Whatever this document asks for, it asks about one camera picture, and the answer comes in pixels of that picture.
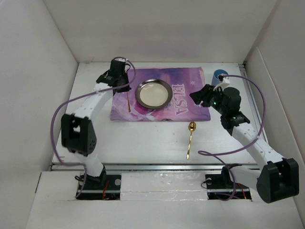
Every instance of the stainless steel dish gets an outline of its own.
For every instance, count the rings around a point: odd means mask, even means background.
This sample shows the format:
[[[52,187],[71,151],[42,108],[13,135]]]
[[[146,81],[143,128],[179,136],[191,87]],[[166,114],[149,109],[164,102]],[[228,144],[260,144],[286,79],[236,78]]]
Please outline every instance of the stainless steel dish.
[[[142,99],[140,97],[141,90],[149,84],[160,84],[166,89],[167,99],[162,105],[151,106],[142,101]],[[165,82],[163,80],[159,80],[159,79],[150,79],[150,80],[145,80],[144,82],[139,84],[139,86],[137,87],[137,89],[135,91],[135,97],[136,97],[137,101],[139,102],[139,104],[141,104],[142,106],[144,106],[146,108],[150,108],[150,109],[159,109],[159,108],[165,107],[167,104],[169,104],[169,102],[171,101],[171,99],[173,97],[173,91],[172,91],[171,86],[167,82]]]

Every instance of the purple mat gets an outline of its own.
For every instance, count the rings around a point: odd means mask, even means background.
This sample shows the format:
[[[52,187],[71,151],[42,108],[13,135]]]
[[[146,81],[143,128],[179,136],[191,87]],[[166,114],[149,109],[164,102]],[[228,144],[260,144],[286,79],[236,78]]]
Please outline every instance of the purple mat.
[[[196,105],[189,94],[203,88],[204,74],[202,68],[153,68],[137,69],[137,77],[130,85],[128,112],[127,93],[116,93],[112,100],[111,120],[125,121],[209,121],[209,109]],[[134,71],[128,72],[133,78]],[[148,109],[141,106],[135,98],[137,86],[148,79],[166,81],[173,90],[171,102],[160,109]]]

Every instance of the golden spoon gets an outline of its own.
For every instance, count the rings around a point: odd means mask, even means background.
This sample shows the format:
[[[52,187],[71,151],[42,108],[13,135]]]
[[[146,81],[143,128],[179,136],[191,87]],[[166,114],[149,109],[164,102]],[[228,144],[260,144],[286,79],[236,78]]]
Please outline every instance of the golden spoon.
[[[187,150],[186,159],[189,159],[189,157],[190,157],[190,148],[191,148],[191,141],[192,141],[192,133],[195,131],[195,129],[196,129],[196,123],[195,122],[190,122],[190,124],[189,124],[189,131],[191,131],[191,136],[190,136],[189,148]]]

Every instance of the blue object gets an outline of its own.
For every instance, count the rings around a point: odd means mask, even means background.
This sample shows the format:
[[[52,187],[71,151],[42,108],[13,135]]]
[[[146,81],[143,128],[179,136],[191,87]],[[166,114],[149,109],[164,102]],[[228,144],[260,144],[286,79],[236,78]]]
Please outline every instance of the blue object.
[[[225,70],[222,69],[216,70],[213,74],[212,83],[211,83],[212,86],[216,86],[217,84],[220,83],[220,81],[218,80],[218,76],[221,74],[228,75],[228,73]]]

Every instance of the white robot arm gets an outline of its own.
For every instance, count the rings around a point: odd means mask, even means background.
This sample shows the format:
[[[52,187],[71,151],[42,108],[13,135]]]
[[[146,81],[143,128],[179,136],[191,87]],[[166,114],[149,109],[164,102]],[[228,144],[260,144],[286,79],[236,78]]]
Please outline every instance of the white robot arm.
[[[258,138],[246,150],[257,162],[260,171],[238,164],[229,165],[236,183],[257,190],[266,203],[298,195],[298,163],[292,158],[285,159],[257,136],[250,120],[239,111],[241,97],[236,88],[228,87],[222,91],[218,85],[214,87],[206,84],[200,91],[191,93],[190,97],[196,104],[202,102],[203,107],[211,106],[217,110],[221,114],[224,129],[243,146],[248,146]],[[222,176],[226,182],[233,180],[226,167],[223,167]]]
[[[102,74],[96,81],[93,91],[100,91],[107,83],[109,87],[126,85],[128,81],[125,60],[112,60],[110,69]],[[64,114],[61,118],[61,143],[70,152],[85,164],[87,168],[87,183],[97,189],[106,185],[106,170],[94,152],[96,135],[92,122],[101,111],[106,102],[115,93],[127,92],[130,86],[118,90],[99,92],[89,96],[84,103],[73,113]]]

